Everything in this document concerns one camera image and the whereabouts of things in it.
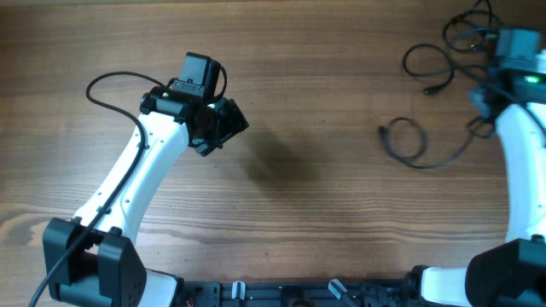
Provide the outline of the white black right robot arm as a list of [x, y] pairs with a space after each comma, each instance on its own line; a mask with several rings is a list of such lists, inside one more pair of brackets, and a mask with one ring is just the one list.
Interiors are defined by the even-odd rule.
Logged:
[[502, 27], [485, 95], [473, 104], [494, 125], [505, 158], [508, 227], [500, 246], [462, 268], [428, 267], [416, 297], [453, 306], [545, 304], [545, 52], [541, 34]]

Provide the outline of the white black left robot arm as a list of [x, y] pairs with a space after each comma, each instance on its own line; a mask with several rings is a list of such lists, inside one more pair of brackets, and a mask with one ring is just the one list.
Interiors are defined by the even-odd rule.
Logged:
[[188, 149], [207, 156], [247, 128], [240, 108], [225, 97], [226, 86], [218, 61], [187, 53], [178, 77], [155, 82], [143, 95], [133, 135], [102, 185], [72, 218], [54, 218], [45, 228], [40, 293], [76, 306], [194, 304], [183, 279], [146, 268], [135, 245], [178, 158]]

